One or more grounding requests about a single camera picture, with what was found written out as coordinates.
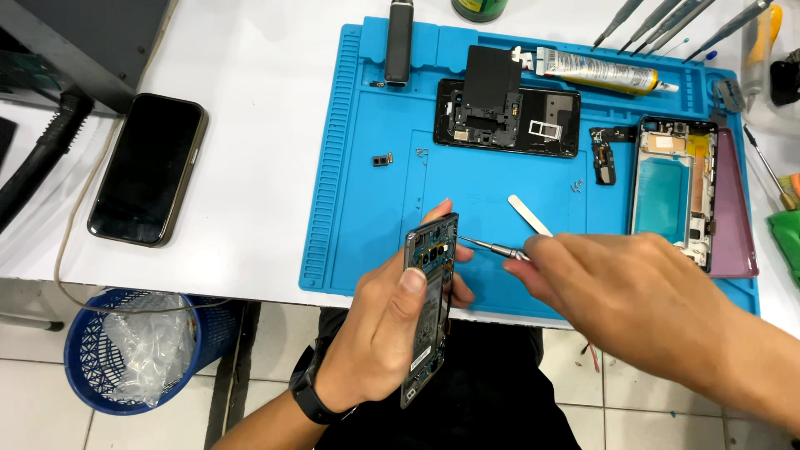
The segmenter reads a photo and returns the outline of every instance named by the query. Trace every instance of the adhesive glue tube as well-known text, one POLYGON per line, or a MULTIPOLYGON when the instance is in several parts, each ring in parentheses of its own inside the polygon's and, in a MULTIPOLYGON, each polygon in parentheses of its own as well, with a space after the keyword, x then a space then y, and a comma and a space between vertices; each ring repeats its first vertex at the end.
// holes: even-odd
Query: adhesive glue tube
POLYGON ((679 89, 674 84, 658 81, 658 71, 654 69, 600 61, 545 47, 536 49, 536 75, 632 95, 647 95, 653 90, 678 92, 679 89))

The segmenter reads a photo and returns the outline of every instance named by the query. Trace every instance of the white desk surface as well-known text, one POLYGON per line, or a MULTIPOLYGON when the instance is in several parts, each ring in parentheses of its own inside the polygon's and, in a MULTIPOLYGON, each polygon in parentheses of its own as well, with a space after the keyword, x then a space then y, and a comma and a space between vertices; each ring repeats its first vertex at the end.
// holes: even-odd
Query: white desk surface
MULTIPOLYGON (((367 15, 388 17, 389 3, 180 0, 140 90, 192 100, 210 112, 174 236, 166 246, 150 249, 89 235, 85 224, 98 174, 78 213, 62 278, 71 283, 349 306, 350 299, 340 295, 301 291, 298 274, 339 31, 345 23, 362 23, 367 15)), ((622 46, 659 3, 645 0, 604 46, 622 46)), ((479 26, 460 19, 450 0, 417 0, 414 19, 591 44, 621 4, 622 0, 512 0, 499 20, 479 26)), ((714 3, 676 36, 674 41, 689 37, 690 42, 670 56, 687 56, 736 15, 738 2, 733 9, 729 4, 714 3)), ((776 46, 792 45, 792 30, 781 33, 776 46), (784 39, 789 43, 782 44, 784 39)), ((719 56, 711 66, 738 71, 739 33, 714 49, 719 56)), ((0 103, 0 115, 19 123, 0 170, 4 183, 33 148, 52 113, 0 103)), ((53 279, 66 217, 110 124, 110 119, 87 120, 70 153, 0 235, 0 277, 53 279)), ((800 151, 791 140, 762 133, 756 137, 781 173, 800 171, 800 151)), ((766 170, 753 157, 748 148, 762 317, 800 337, 800 291, 765 221, 779 207, 766 170)), ((569 327, 562 321, 479 311, 454 310, 452 316, 569 327)))

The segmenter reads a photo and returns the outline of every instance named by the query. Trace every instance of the black hose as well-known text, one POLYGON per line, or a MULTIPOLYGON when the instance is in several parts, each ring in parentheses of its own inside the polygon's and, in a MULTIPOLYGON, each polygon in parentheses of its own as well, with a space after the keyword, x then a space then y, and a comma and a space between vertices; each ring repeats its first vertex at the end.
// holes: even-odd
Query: black hose
POLYGON ((56 115, 37 139, 36 147, 0 189, 0 233, 28 203, 61 157, 70 150, 72 140, 93 108, 94 101, 91 98, 70 92, 61 94, 56 115))

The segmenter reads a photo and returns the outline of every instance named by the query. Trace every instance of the tile floor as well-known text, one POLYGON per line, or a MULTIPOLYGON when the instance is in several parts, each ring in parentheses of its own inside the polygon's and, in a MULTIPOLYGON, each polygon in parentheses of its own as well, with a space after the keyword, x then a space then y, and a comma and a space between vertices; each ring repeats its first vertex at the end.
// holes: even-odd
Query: tile floor
MULTIPOLYGON (((71 286, 88 299, 97 287, 71 286)), ((202 449, 216 364, 196 375, 168 404, 131 417, 92 411, 66 381, 62 351, 77 311, 52 283, 0 279, 0 313, 66 323, 59 333, 0 325, 0 448, 202 449)), ((318 309, 264 303, 253 348, 246 414, 286 389, 294 363, 316 337, 318 309)), ((545 330, 542 371, 584 450, 789 450, 791 435, 748 415, 723 411, 682 386, 598 354, 574 331, 545 330)))

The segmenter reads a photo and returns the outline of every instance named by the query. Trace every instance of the plastic bag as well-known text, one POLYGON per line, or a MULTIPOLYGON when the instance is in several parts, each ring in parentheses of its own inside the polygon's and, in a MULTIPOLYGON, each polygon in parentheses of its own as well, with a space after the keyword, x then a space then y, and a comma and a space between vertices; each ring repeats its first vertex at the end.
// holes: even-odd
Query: plastic bag
MULTIPOLYGON (((121 305, 120 310, 183 307, 178 294, 151 292, 121 305)), ((188 311, 125 315, 110 313, 103 330, 122 354, 126 369, 111 392, 112 400, 158 406, 164 387, 180 380, 194 354, 194 325, 188 311)))

